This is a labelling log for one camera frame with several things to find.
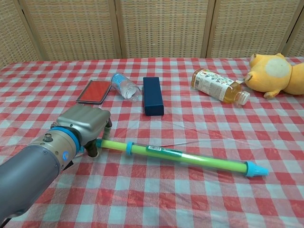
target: table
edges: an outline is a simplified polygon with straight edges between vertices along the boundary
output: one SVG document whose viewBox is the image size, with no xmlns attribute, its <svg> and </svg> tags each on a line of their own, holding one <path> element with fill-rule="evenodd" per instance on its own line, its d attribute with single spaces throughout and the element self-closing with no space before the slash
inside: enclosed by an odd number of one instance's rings
<svg viewBox="0 0 304 228">
<path fill-rule="evenodd" d="M 292 64 L 304 57 L 288 58 Z M 118 72 L 140 87 L 158 76 L 164 116 L 145 116 L 143 103 L 113 89 L 100 107 L 111 112 L 111 138 L 188 153 L 253 161 L 265 178 L 191 167 L 103 150 L 62 172 L 24 215 L 6 227 L 303 227 L 304 98 L 251 93 L 243 107 L 190 86 L 207 68 L 240 79 L 248 59 L 142 58 L 26 62 L 0 71 L 0 163 L 44 134 L 75 104 L 90 79 Z"/>
</svg>

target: water gun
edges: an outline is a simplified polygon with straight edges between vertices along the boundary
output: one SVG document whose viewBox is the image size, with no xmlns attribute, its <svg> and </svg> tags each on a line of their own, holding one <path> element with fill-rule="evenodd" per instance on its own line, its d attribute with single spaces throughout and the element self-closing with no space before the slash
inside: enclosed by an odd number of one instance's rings
<svg viewBox="0 0 304 228">
<path fill-rule="evenodd" d="M 24 214 L 71 165 L 80 151 L 98 156 L 98 147 L 126 151 L 192 165 L 240 172 L 247 177 L 268 175 L 268 170 L 250 161 L 238 162 L 187 154 L 153 145 L 107 140 L 112 123 L 110 112 L 77 104 L 61 114 L 51 128 L 0 165 L 0 227 Z"/>
</svg>

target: wicker screen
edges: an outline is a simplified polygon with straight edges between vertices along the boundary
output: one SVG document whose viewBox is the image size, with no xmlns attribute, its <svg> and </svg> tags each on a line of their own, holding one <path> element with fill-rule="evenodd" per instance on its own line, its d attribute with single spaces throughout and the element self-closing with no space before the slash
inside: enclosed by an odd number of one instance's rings
<svg viewBox="0 0 304 228">
<path fill-rule="evenodd" d="M 10 63 L 38 59 L 13 0 L 2 0 L 0 6 L 0 69 Z"/>
<path fill-rule="evenodd" d="M 116 0 L 123 57 L 200 57 L 208 2 Z"/>
<path fill-rule="evenodd" d="M 304 21 L 301 21 L 299 23 L 301 23 L 301 26 L 295 35 L 292 46 L 288 52 L 288 56 L 304 56 Z"/>
<path fill-rule="evenodd" d="M 207 57 L 248 57 L 279 50 L 301 0 L 219 0 Z"/>
<path fill-rule="evenodd" d="M 117 58 L 107 0 L 23 0 L 49 60 Z"/>
</svg>

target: plush toy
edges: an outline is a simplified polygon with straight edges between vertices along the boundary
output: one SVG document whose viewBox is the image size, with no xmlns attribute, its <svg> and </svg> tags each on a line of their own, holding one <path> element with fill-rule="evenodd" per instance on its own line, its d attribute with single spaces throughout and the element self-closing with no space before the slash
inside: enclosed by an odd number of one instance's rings
<svg viewBox="0 0 304 228">
<path fill-rule="evenodd" d="M 293 95 L 304 94 L 304 63 L 292 66 L 278 53 L 253 54 L 249 65 L 251 70 L 244 82 L 249 88 L 264 92 L 264 98 L 273 98 L 281 90 Z"/>
</svg>

